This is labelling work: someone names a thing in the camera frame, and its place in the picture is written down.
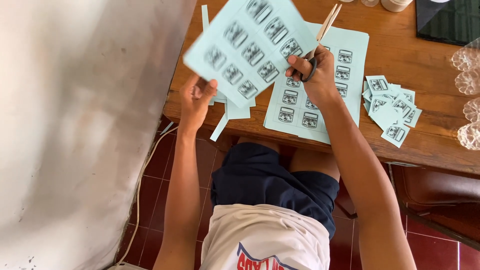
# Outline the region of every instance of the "white cord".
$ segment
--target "white cord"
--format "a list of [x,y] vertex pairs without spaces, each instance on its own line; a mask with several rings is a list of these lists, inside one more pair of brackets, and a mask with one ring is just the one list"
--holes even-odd
[[143,165],[142,167],[142,170],[140,171],[140,174],[138,175],[138,179],[137,179],[137,224],[135,225],[135,230],[133,231],[133,235],[132,235],[132,238],[130,239],[130,243],[128,243],[128,247],[127,247],[127,250],[125,251],[125,254],[123,254],[122,258],[118,261],[116,267],[114,270],[117,270],[117,267],[123,262],[123,260],[125,259],[125,257],[127,256],[128,254],[128,251],[130,250],[130,246],[132,245],[132,242],[133,242],[133,238],[135,237],[135,234],[137,233],[137,229],[138,229],[138,223],[140,221],[140,185],[142,184],[142,177],[144,175],[144,171],[145,171],[145,168],[147,167],[148,163],[150,162],[150,160],[152,159],[152,156],[153,156],[153,153],[155,153],[155,150],[156,150],[156,147],[158,146],[158,143],[163,139],[163,137],[165,137],[165,135],[169,134],[170,132],[176,130],[178,127],[175,127],[173,129],[170,129],[169,131],[165,132],[159,139],[158,141],[155,143],[155,146],[153,147],[153,150],[152,150],[152,153],[150,154],[150,156],[148,157],[147,161],[145,162],[145,164]]

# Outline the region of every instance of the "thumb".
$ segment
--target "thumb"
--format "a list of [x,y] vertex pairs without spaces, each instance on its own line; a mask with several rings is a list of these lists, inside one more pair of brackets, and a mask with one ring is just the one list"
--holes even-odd
[[205,86],[204,93],[202,94],[200,101],[205,103],[210,102],[210,99],[216,94],[217,86],[218,82],[216,80],[211,80],[208,82],[208,84]]
[[290,55],[288,57],[288,63],[296,70],[300,71],[303,75],[308,76],[312,72],[312,64],[307,60],[300,58],[296,55]]

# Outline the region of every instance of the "white wall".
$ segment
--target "white wall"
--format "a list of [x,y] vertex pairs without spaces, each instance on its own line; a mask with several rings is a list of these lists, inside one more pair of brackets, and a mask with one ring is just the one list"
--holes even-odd
[[113,260],[194,5],[0,1],[0,269]]

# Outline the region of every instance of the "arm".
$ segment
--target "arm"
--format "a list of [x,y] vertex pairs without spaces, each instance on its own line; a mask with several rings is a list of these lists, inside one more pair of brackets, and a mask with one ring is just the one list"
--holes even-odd
[[[360,257],[365,270],[415,270],[392,185],[383,167],[353,122],[334,82],[334,58],[320,45],[313,78],[304,84],[310,100],[320,109],[345,187],[360,225]],[[288,62],[303,74],[312,66],[302,58]],[[292,68],[286,75],[292,74]]]
[[197,75],[190,77],[180,90],[181,119],[165,205],[162,247],[154,270],[193,269],[194,265],[201,211],[195,137],[205,120],[208,102],[216,93],[217,85],[213,80],[201,91],[195,85],[198,79]]

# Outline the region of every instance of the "wooden table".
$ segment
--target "wooden table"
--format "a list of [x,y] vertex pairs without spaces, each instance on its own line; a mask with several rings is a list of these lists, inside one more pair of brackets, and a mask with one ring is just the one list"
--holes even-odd
[[[170,86],[164,114],[172,121],[180,120],[178,90],[192,72],[183,64],[182,56],[202,32],[201,5],[208,4],[210,20],[227,0],[198,0],[185,37],[175,74]],[[294,0],[303,19],[322,23],[335,0]],[[333,26],[362,31],[370,35],[365,75],[385,75],[388,82],[400,84],[416,92],[415,104],[423,110],[417,126],[412,128],[398,149],[380,138],[382,130],[360,107],[360,130],[381,161],[399,161],[457,173],[480,175],[480,151],[467,150],[457,138],[457,129],[468,123],[463,106],[477,96],[466,96],[455,87],[460,73],[450,59],[459,46],[416,38],[415,3],[403,12],[392,13],[379,3],[373,8],[359,0],[343,3]],[[230,120],[223,133],[273,141],[280,144],[331,152],[330,145],[263,127],[273,85],[256,98],[250,119]],[[224,104],[209,106],[203,127],[214,130],[224,114]]]

